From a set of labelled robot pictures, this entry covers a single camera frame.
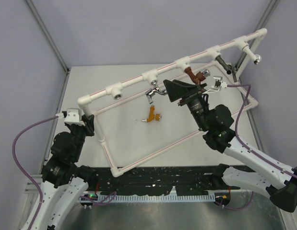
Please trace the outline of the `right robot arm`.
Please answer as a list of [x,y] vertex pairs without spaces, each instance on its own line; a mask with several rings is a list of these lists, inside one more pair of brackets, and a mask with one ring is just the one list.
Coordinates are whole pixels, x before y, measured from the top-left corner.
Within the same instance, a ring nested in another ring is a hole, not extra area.
[[230,110],[223,104],[209,108],[205,84],[188,84],[178,80],[163,81],[169,100],[186,105],[205,143],[213,150],[235,158],[251,168],[243,172],[220,164],[212,176],[212,184],[218,189],[226,185],[251,190],[267,198],[283,211],[293,213],[297,207],[297,166],[292,167],[273,159],[246,143],[238,130],[231,125],[238,124]]

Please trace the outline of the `white PVC pipe frame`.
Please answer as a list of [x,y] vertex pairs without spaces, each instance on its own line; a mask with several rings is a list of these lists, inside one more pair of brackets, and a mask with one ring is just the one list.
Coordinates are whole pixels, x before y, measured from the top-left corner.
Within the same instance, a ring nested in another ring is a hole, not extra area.
[[[135,85],[142,81],[146,81],[152,86],[148,91],[145,92],[145,95],[149,103],[152,103],[153,102],[152,96],[155,95],[156,93],[159,95],[167,95],[167,96],[170,96],[173,93],[172,89],[164,88],[163,90],[161,90],[160,89],[161,86],[157,83],[158,82],[157,77],[160,74],[166,73],[173,69],[180,69],[183,72],[182,77],[188,76],[199,92],[203,92],[205,94],[217,92],[219,91],[220,88],[216,86],[212,87],[207,91],[204,90],[204,87],[201,86],[201,83],[207,78],[208,72],[204,71],[204,72],[198,72],[197,74],[194,74],[191,68],[191,63],[198,59],[210,57],[212,60],[211,62],[206,64],[207,67],[211,65],[222,67],[226,74],[231,75],[232,79],[237,81],[240,78],[242,71],[245,69],[249,61],[253,61],[254,64],[256,65],[261,62],[261,56],[255,54],[254,52],[259,46],[260,42],[266,36],[267,32],[268,31],[266,28],[262,28],[249,35],[244,35],[244,36],[235,38],[232,41],[229,41],[227,43],[210,47],[192,56],[182,57],[170,64],[167,64],[166,66],[160,67],[158,69],[152,69],[152,70],[146,71],[141,75],[131,78],[129,80],[112,84],[110,86],[105,87],[103,90],[100,90],[98,92],[95,92],[89,95],[82,96],[78,98],[77,104],[79,108],[83,110],[86,116],[92,115],[92,111],[89,107],[90,103],[106,95],[110,95],[113,97],[114,100],[116,100],[116,103],[113,104],[113,107],[119,106],[125,102],[128,102],[130,100],[133,100],[139,97],[139,94],[135,94],[127,99],[122,99],[121,92],[123,89],[130,87],[132,85]],[[242,60],[242,63],[239,68],[235,68],[229,64],[226,64],[226,62],[221,57],[221,52],[231,47],[239,48],[246,55],[245,58]]]

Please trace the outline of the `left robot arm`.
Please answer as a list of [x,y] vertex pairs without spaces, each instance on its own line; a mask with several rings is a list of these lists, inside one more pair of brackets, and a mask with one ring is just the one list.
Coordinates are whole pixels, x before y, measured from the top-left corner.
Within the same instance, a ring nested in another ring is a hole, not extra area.
[[36,186],[38,197],[23,225],[24,230],[58,230],[84,191],[96,188],[97,172],[89,166],[76,166],[86,137],[94,136],[94,116],[63,112],[68,132],[58,133],[51,146],[52,157],[42,167]]

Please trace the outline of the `chrome lever faucet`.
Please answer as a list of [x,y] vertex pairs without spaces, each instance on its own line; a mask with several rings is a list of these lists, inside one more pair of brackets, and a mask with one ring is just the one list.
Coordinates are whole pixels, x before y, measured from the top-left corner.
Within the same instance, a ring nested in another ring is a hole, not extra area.
[[152,97],[157,93],[159,95],[162,95],[162,96],[165,96],[167,95],[167,90],[164,89],[164,90],[161,90],[160,87],[158,86],[157,84],[157,81],[152,81],[151,82],[151,85],[153,86],[152,88],[150,88],[149,90],[147,90],[145,92],[145,96],[149,102],[149,104],[152,104],[153,103],[153,100],[152,100]]

